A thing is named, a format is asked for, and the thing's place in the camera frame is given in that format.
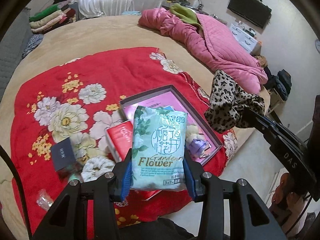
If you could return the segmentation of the leopard print scrunchie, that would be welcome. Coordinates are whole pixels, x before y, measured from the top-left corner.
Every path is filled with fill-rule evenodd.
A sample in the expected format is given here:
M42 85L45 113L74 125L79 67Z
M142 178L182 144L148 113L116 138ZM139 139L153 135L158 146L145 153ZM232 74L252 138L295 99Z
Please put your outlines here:
M244 91L231 76L217 70L212 82L209 108L204 113L210 127L218 133L233 127L250 128L251 125L244 119L246 109L263 115L264 99Z

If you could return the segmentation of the cream plush doll purple skirt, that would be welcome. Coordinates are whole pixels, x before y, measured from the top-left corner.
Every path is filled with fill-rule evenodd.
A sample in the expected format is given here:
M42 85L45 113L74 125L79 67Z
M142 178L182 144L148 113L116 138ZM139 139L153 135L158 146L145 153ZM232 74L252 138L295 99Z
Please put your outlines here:
M188 125L185 133L185 146L194 158L205 158L210 148L202 131L196 125Z

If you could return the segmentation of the green tissue pack Flower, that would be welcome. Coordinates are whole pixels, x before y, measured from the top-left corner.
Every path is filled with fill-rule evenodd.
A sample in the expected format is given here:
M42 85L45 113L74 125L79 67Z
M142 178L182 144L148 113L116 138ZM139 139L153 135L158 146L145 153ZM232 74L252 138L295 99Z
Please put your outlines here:
M186 189L183 168L188 114L138 106L133 117L131 188Z

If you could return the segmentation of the white floral scrunchie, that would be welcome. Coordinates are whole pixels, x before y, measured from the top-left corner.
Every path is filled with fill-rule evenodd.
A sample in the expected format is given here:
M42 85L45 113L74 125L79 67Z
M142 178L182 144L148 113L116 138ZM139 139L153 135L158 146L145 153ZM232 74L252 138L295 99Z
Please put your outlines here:
M89 159L81 172L83 182L97 180L100 176L107 172L112 172L115 162L105 156L98 156Z

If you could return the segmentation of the beige round bed cover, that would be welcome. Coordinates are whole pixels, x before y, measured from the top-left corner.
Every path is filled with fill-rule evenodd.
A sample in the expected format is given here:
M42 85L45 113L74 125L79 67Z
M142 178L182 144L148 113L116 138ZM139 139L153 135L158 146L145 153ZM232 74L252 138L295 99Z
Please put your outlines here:
M158 48L167 59L208 94L213 74L180 43L138 25L137 16L111 16L79 21L44 36L41 44L17 66L1 100L1 145L11 156L10 134L14 102L21 86L54 67L109 50Z

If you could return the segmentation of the grey tray with pink book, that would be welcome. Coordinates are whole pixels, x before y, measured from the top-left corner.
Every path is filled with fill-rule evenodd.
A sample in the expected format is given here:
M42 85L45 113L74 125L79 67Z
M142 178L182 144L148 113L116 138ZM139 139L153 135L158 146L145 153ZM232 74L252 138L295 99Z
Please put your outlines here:
M196 125L199 128L199 132L204 135L207 143L207 148L204 152L205 156L195 159L201 165L208 163L222 147L221 140L215 135L204 118L173 85L147 90L120 101L120 109L127 120L130 121L133 121L133 115L137 106L162 107L187 113L187 123L189 125Z

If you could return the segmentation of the dark clothes pile on chair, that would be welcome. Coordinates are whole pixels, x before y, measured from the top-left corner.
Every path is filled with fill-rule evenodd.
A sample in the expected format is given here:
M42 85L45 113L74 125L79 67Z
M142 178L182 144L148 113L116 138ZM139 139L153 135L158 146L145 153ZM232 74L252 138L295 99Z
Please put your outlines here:
M286 70L280 70L277 75L272 75L268 67L264 68L268 81L264 84L266 89L275 90L283 101L287 101L291 92L291 75Z

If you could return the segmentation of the red and white carton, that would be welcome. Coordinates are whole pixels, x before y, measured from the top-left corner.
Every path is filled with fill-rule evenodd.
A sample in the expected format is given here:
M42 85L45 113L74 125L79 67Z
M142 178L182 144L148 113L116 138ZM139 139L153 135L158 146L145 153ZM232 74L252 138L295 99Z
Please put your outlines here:
M125 159L132 148L133 125L130 120L123 121L116 126L104 129L107 147L116 163Z

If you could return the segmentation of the small clear plastic bag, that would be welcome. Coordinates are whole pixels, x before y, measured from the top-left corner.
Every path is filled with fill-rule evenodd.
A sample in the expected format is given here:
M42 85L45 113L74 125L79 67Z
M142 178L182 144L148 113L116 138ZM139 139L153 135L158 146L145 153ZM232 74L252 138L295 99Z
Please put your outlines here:
M36 200L36 203L39 207L41 207L45 211L48 211L50 207L53 205L53 202L54 201L45 189L41 189L39 191L38 198Z

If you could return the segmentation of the white drawer cabinet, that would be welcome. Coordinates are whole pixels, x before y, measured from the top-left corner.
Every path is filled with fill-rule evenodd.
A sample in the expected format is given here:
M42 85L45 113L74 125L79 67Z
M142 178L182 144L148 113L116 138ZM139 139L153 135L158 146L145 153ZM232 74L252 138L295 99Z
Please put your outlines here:
M259 55L261 52L261 44L254 37L243 31L238 26L231 23L230 31L237 42L245 49L250 55Z

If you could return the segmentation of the red floral blanket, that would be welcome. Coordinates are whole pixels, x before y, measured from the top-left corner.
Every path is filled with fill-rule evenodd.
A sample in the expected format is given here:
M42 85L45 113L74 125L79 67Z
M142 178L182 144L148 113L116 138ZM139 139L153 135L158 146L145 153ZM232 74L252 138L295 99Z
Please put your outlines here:
M45 215L36 204L44 189L57 198L65 187L54 170L53 146L74 141L77 159L106 153L106 130L123 122L120 101L175 86L203 114L209 94L154 47L109 50L54 67L24 83L14 102L11 158L22 180L31 229Z

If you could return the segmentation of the pink quilted duvet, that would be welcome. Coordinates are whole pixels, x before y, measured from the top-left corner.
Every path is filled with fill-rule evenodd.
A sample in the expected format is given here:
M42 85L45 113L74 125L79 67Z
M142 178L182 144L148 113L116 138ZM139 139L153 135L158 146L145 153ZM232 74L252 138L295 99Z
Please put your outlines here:
M144 10L138 23L184 44L212 72L223 70L246 92L259 94L268 81L260 62L239 44L226 25L207 15L196 17L201 29L164 8L155 8Z

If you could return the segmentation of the green cloth on duvet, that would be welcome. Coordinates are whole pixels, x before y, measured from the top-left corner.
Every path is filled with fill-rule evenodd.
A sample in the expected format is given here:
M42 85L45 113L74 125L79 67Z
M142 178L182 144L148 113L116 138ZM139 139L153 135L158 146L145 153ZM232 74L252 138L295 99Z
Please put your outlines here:
M170 7L169 11L177 16L182 22L201 28L196 13L191 9L175 3Z

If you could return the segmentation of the grey quilted mat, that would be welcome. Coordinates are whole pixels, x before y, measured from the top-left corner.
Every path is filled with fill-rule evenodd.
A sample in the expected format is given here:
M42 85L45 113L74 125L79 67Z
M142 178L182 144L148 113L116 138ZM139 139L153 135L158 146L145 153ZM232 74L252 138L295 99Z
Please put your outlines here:
M22 54L33 33L29 24L30 9L24 8L16 17L1 40L0 51L0 97L3 98L5 89L17 66L22 61Z

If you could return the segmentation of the stack of folded clothes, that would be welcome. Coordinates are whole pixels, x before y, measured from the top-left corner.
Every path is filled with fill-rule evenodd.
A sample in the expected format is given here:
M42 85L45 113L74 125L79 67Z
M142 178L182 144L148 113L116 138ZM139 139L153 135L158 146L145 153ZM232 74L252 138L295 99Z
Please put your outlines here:
M29 25L33 34L45 34L77 21L78 4L68 0L53 0L52 4L29 17Z

